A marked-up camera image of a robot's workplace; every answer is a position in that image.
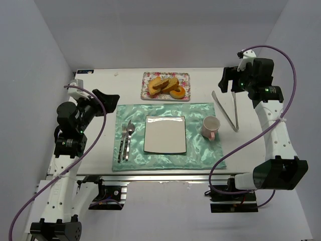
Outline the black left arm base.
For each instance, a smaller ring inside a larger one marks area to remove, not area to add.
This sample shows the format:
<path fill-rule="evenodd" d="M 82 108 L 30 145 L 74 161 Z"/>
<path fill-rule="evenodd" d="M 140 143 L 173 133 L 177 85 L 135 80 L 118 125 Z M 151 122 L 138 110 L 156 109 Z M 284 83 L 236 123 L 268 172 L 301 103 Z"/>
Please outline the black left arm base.
<path fill-rule="evenodd" d="M 125 198 L 121 197 L 123 188 L 120 184 L 107 184 L 102 176 L 87 175 L 82 180 L 77 181 L 77 193 L 80 192 L 84 183 L 94 183 L 98 188 L 98 195 L 89 205 L 89 210 L 122 210 Z"/>

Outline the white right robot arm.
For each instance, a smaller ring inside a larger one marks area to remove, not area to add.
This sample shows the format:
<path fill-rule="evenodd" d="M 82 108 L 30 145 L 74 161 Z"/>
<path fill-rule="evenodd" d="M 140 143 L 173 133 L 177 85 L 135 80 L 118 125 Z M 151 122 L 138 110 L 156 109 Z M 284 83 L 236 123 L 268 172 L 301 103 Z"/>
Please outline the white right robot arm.
<path fill-rule="evenodd" d="M 264 137 L 265 162 L 249 173 L 235 175 L 237 190 L 292 190 L 308 171 L 307 161 L 297 156 L 281 117 L 285 112 L 284 98 L 281 88 L 272 84 L 273 69 L 271 59 L 254 58 L 243 69 L 225 67 L 218 84 L 223 93 L 227 92 L 229 81 L 232 92 L 248 93 Z"/>

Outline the metal tongs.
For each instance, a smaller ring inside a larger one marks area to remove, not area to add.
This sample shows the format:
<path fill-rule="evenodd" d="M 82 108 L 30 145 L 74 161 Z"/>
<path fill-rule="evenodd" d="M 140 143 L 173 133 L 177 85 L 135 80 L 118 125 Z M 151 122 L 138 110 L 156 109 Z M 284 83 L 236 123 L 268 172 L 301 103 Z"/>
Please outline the metal tongs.
<path fill-rule="evenodd" d="M 215 104 L 219 107 L 220 111 L 222 112 L 223 116 L 225 117 L 226 121 L 230 125 L 231 129 L 234 132 L 239 132 L 239 120 L 238 120 L 238 110 L 237 110 L 237 99 L 236 93 L 231 92 L 232 100 L 233 100 L 233 107 L 229 107 L 226 109 L 226 106 L 222 105 L 219 101 L 216 92 L 213 90 L 211 96 L 215 102 Z"/>

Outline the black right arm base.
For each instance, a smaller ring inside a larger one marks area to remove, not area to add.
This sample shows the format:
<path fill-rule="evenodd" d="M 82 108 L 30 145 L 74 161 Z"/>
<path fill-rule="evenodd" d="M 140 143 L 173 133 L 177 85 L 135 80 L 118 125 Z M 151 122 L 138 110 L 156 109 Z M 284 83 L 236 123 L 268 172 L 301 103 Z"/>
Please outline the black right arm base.
<path fill-rule="evenodd" d="M 204 193 L 210 198 L 212 213 L 253 213 L 258 212 L 255 193 L 225 195 L 209 187 Z"/>

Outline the toasted bread slice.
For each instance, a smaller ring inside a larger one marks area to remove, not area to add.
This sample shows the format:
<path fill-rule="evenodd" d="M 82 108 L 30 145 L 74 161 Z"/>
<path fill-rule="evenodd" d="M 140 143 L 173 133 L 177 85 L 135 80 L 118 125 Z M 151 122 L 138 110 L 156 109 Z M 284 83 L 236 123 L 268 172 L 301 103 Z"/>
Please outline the toasted bread slice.
<path fill-rule="evenodd" d="M 166 87 L 161 89 L 162 93 L 169 93 L 172 90 L 176 90 L 179 86 L 179 81 L 176 77 L 169 79 L 169 83 Z"/>
<path fill-rule="evenodd" d="M 155 95 L 157 93 L 159 93 L 161 91 L 161 88 L 154 88 L 155 85 L 157 85 L 158 83 L 161 82 L 161 78 L 158 76 L 154 79 L 152 79 L 149 83 L 148 83 L 148 92 L 149 95 Z"/>

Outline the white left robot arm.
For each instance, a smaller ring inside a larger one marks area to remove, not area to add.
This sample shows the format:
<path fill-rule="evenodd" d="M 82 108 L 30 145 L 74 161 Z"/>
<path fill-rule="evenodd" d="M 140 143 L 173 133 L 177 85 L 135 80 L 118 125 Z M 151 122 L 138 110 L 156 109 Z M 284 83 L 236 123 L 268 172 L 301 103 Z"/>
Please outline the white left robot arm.
<path fill-rule="evenodd" d="M 99 176 L 77 180 L 77 172 L 85 154 L 87 137 L 84 132 L 95 117 L 113 113 L 120 99 L 118 94 L 104 94 L 98 89 L 89 93 L 81 87 L 69 88 L 75 102 L 57 107 L 58 126 L 55 130 L 53 180 L 45 209 L 30 233 L 36 240 L 80 240 L 81 219 L 92 201 L 102 192 Z"/>

